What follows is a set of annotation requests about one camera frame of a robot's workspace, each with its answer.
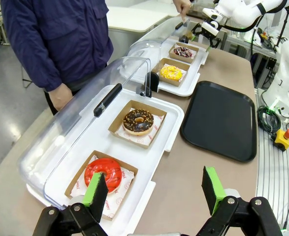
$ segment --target brown tabletop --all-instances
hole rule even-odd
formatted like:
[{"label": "brown tabletop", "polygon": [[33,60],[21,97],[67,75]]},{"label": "brown tabletop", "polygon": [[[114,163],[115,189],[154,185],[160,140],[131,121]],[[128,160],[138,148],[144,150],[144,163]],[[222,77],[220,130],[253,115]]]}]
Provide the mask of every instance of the brown tabletop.
[{"label": "brown tabletop", "polygon": [[[200,69],[199,81],[211,81],[249,96],[256,104],[249,61],[233,54],[211,49]],[[190,99],[166,92],[155,97],[187,110]],[[224,188],[238,190],[245,201],[255,196],[257,158],[250,163],[236,162],[218,154],[193,147],[177,135],[170,153],[165,153],[153,176],[156,187],[136,228],[137,234],[181,232],[196,235],[210,217],[202,188],[203,166],[216,168]],[[231,229],[228,236],[241,235]]]},{"label": "brown tabletop", "polygon": [[[250,63],[221,50],[211,50],[200,69],[200,81],[208,80],[249,96],[255,103]],[[185,111],[189,98],[162,92],[155,97],[179,105]],[[44,112],[21,137],[0,165],[0,236],[29,236],[44,206],[28,193],[17,170],[17,159],[42,127],[50,122]],[[257,158],[242,164],[186,144],[178,134],[172,151],[163,155],[153,176],[155,190],[136,233],[181,232],[196,235],[209,217],[201,189],[203,166],[214,166],[225,188],[237,189],[244,200],[255,196]],[[227,235],[241,235],[231,229]]]}]

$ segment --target donut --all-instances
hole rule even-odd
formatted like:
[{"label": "donut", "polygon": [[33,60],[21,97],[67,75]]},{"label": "donut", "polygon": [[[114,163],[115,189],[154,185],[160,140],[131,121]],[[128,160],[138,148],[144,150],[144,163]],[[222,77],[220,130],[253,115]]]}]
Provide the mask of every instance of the donut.
[{"label": "donut", "polygon": [[174,48],[174,53],[185,58],[191,58],[193,56],[192,52],[184,47]]},{"label": "donut", "polygon": [[145,135],[153,128],[154,118],[144,109],[135,109],[126,114],[123,120],[125,130],[132,135]]},{"label": "donut", "polygon": [[175,81],[179,81],[183,77],[182,71],[173,65],[164,66],[161,69],[160,74],[166,79]]},{"label": "donut", "polygon": [[110,158],[97,159],[91,162],[85,169],[84,181],[88,187],[94,173],[102,172],[105,174],[105,181],[108,193],[116,190],[121,182],[122,172],[117,161]]}]

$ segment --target cardboard box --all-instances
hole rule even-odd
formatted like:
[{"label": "cardboard box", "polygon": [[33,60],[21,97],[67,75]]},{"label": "cardboard box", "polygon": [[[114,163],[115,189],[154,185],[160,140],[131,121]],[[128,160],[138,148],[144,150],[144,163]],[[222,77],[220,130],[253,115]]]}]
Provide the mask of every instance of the cardboard box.
[{"label": "cardboard box", "polygon": [[[184,64],[180,61],[175,61],[175,60],[171,60],[171,59],[168,59],[168,58],[163,58],[162,60],[159,61],[159,63],[153,68],[152,72],[155,72],[155,73],[159,73],[159,71],[164,67],[165,64],[168,64],[168,65],[174,65],[176,67],[178,67],[179,69],[182,69],[182,70],[185,70],[188,72],[190,66],[187,65],[187,64]],[[168,84],[171,84],[171,85],[174,85],[174,86],[179,86],[185,79],[185,77],[187,76],[187,73],[184,75],[184,77],[182,78],[182,80],[179,82],[179,81],[175,81],[175,80],[170,80],[170,79],[167,79],[167,78],[164,78],[163,76],[161,76],[159,74],[159,77],[160,77],[160,81],[163,81],[163,82],[166,82]]]},{"label": "cardboard box", "polygon": [[[133,178],[133,180],[131,181],[130,187],[129,187],[126,195],[124,196],[122,202],[121,202],[120,205],[119,205],[119,208],[118,208],[118,210],[117,210],[117,212],[116,212],[116,214],[117,214],[118,211],[119,211],[119,209],[121,208],[121,205],[124,203],[125,199],[128,197],[128,192],[129,192],[130,189],[133,187],[134,179],[136,178],[136,175],[137,175],[137,173],[138,173],[138,169],[135,168],[135,167],[133,167],[133,166],[131,166],[131,165],[129,165],[129,164],[127,164],[127,163],[125,163],[125,162],[123,162],[123,161],[121,161],[121,160],[118,160],[118,159],[116,159],[116,158],[114,158],[114,157],[112,157],[112,156],[109,156],[109,155],[107,155],[107,154],[105,154],[105,153],[102,153],[102,152],[100,152],[100,151],[96,151],[96,150],[95,150],[95,151],[93,151],[93,152],[91,153],[91,155],[86,159],[86,161],[83,163],[83,165],[81,166],[81,168],[78,170],[78,172],[76,173],[76,175],[73,177],[72,181],[70,182],[68,188],[65,190],[65,193],[64,193],[64,194],[65,194],[68,198],[72,199],[71,191],[72,191],[72,189],[74,188],[74,186],[75,186],[77,180],[79,179],[79,177],[81,176],[81,174],[85,171],[87,165],[89,164],[89,161],[91,160],[91,158],[92,158],[94,155],[95,155],[98,159],[102,159],[102,158],[111,158],[111,159],[114,159],[115,161],[117,161],[117,162],[119,163],[119,165],[120,165],[121,167],[123,167],[123,168],[125,168],[125,169],[127,169],[127,170],[129,170],[129,171],[132,171],[132,172],[134,173],[134,178]],[[106,215],[103,215],[102,217],[104,217],[104,218],[107,219],[107,220],[112,220],[112,218],[110,218],[110,217],[108,217],[108,216],[106,216]]]},{"label": "cardboard box", "polygon": [[[130,141],[124,137],[121,137],[120,135],[116,134],[115,132],[119,129],[119,127],[121,126],[121,124],[123,123],[123,119],[124,117],[126,116],[126,114],[128,114],[130,112],[130,109],[131,108],[134,108],[134,109],[144,109],[148,112],[150,112],[151,114],[153,115],[156,115],[156,116],[164,116],[164,119],[162,120],[161,122],[161,125],[158,129],[158,131],[156,132],[155,136],[152,138],[151,142],[149,143],[149,145],[144,145],[144,144],[139,144],[139,143],[136,143],[136,142],[133,142],[133,141]],[[120,111],[120,113],[117,115],[117,117],[114,119],[114,121],[111,123],[111,125],[109,126],[108,130],[116,137],[118,138],[121,138],[121,139],[124,139],[128,142],[131,142],[131,143],[134,143],[140,147],[143,147],[143,148],[149,148],[149,146],[151,145],[151,143],[153,142],[153,140],[155,139],[155,137],[158,135],[159,133],[159,130],[161,129],[163,123],[164,123],[164,120],[166,118],[166,114],[167,112],[165,111],[162,111],[158,108],[155,108],[155,107],[151,107],[149,105],[146,105],[146,104],[143,104],[141,102],[137,102],[137,101],[129,101],[125,107]]]},{"label": "cardboard box", "polygon": [[[188,48],[191,51],[195,51],[196,55],[194,56],[194,58],[186,58],[186,57],[179,56],[179,55],[175,54],[174,51],[173,51],[174,48],[176,47],[176,45],[178,45],[180,47]],[[193,60],[196,58],[198,51],[199,51],[199,49],[197,47],[190,46],[190,45],[187,45],[187,44],[184,44],[184,43],[175,43],[174,46],[169,50],[168,54],[169,54],[170,58],[173,58],[173,59],[176,59],[176,60],[181,60],[181,61],[184,61],[184,62],[187,62],[187,63],[191,64],[193,62]]]}]

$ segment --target yellow frosted donut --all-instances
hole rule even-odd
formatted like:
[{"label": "yellow frosted donut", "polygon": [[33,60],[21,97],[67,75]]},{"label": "yellow frosted donut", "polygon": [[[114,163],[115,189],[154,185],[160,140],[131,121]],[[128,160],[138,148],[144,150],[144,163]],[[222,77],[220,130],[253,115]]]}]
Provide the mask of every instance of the yellow frosted donut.
[{"label": "yellow frosted donut", "polygon": [[164,66],[161,69],[160,74],[164,78],[176,81],[180,80],[183,77],[183,73],[181,72],[181,70],[173,65]]}]

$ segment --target jacket sleeve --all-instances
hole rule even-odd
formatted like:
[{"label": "jacket sleeve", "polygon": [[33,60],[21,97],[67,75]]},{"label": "jacket sleeve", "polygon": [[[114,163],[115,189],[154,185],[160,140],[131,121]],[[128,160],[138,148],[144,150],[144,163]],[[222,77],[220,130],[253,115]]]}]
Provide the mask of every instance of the jacket sleeve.
[{"label": "jacket sleeve", "polygon": [[2,0],[4,25],[11,47],[31,80],[52,91],[62,81],[40,35],[31,1]]}]

